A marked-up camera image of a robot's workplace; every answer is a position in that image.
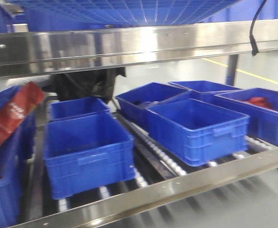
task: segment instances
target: black bag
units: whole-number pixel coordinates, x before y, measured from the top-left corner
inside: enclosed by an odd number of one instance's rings
[[[52,86],[60,101],[96,96],[108,103],[118,75],[125,76],[124,67],[63,73],[52,76]]]

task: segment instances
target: metal shelf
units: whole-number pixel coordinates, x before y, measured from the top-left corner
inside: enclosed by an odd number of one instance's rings
[[[249,53],[251,22],[225,22],[169,27],[121,28],[90,31],[0,34],[0,79],[102,69],[152,62]],[[260,51],[278,49],[278,20],[257,21],[254,35]],[[259,173],[278,168],[278,148],[235,155],[209,165],[176,172],[155,160],[152,148],[137,137],[136,150],[143,154],[163,181],[118,194],[64,212],[43,217],[42,128],[25,222],[15,228],[95,228],[128,218],[161,205],[206,192]]]
[[[23,209],[27,213],[24,220],[28,222],[16,225],[14,228],[101,227],[278,168],[278,148],[249,137],[247,139],[250,149],[247,152],[226,156],[200,167],[189,167],[157,142],[144,135],[139,128],[121,115],[116,114],[116,117],[135,137],[135,157],[140,155],[144,157],[143,167],[141,167],[143,169],[141,170],[148,169],[148,172],[142,172],[143,177],[146,180],[152,178],[153,181],[148,181],[148,186],[140,186],[135,182],[121,182],[118,184],[120,186],[106,186],[107,189],[117,188],[118,190],[115,191],[115,194],[109,194],[112,195],[111,197],[101,197],[96,201],[89,199],[96,194],[95,190],[80,193],[81,196],[76,197],[80,198],[79,204],[74,203],[73,197],[52,200],[52,203],[57,204],[58,210],[54,211],[54,214],[51,213],[49,216],[43,217],[45,215],[43,204],[46,203],[47,198],[42,195],[42,175],[39,174],[32,181],[31,194],[28,197],[31,203]],[[38,132],[34,173],[42,173],[43,171],[42,132],[43,127]],[[70,201],[76,206],[75,208],[68,206]]]
[[[0,79],[248,53],[250,24],[0,34]],[[278,49],[278,19],[254,34],[260,51]]]

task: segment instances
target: red package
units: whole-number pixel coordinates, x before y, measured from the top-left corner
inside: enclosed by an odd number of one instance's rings
[[[29,82],[0,109],[0,146],[43,99],[42,90]]]
[[[267,102],[267,98],[266,97],[252,97],[251,99],[248,100],[248,102],[250,102],[251,104],[255,104],[255,103],[266,103]]]

